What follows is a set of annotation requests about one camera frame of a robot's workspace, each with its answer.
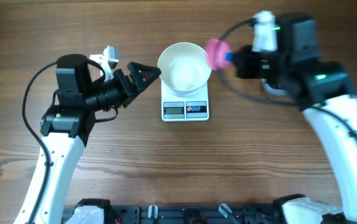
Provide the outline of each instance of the green light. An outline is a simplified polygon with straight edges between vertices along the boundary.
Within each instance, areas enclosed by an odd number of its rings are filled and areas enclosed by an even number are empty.
[[[321,79],[324,79],[324,78],[326,78],[326,75],[324,75],[324,74],[316,75],[316,76],[315,76],[315,79],[316,79],[316,80],[321,80]]]

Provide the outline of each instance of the pink object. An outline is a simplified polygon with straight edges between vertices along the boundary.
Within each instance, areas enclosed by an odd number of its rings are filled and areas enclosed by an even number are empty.
[[[226,54],[232,52],[231,48],[227,42],[223,41],[217,52],[217,46],[219,42],[220,41],[217,39],[211,39],[204,48],[207,52],[207,62],[213,70],[217,70],[218,68],[226,68],[231,64],[229,61],[225,60]]]

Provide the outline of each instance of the white bowl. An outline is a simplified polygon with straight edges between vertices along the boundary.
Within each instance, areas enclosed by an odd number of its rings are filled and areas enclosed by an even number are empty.
[[[206,51],[186,42],[166,48],[160,55],[158,67],[162,82],[179,94],[196,91],[207,82],[211,73]]]

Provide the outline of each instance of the tabletop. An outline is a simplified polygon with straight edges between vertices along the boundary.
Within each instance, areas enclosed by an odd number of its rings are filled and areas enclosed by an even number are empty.
[[[21,106],[38,69],[65,54],[100,54],[107,45],[119,48],[117,68],[125,72],[131,61],[156,66],[169,45],[204,46],[262,10],[315,17],[321,59],[340,61],[357,89],[357,1],[0,4],[0,223],[17,216],[37,162],[39,145],[23,124]],[[227,41],[234,49],[251,44],[252,31],[240,29]],[[227,75],[242,90],[267,97],[259,80],[239,80],[233,69]],[[96,124],[66,204],[107,198],[113,205],[218,205],[295,193],[341,203],[325,152],[298,109],[242,99],[224,89],[215,73],[208,84],[209,121],[162,122],[157,80],[116,120]],[[56,88],[50,68],[29,93],[27,117],[38,134]]]

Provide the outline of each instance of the white scale base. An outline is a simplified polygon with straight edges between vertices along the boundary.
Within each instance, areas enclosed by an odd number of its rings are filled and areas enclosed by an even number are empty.
[[[209,119],[207,82],[185,95],[173,92],[161,82],[161,119],[163,121],[206,121]]]

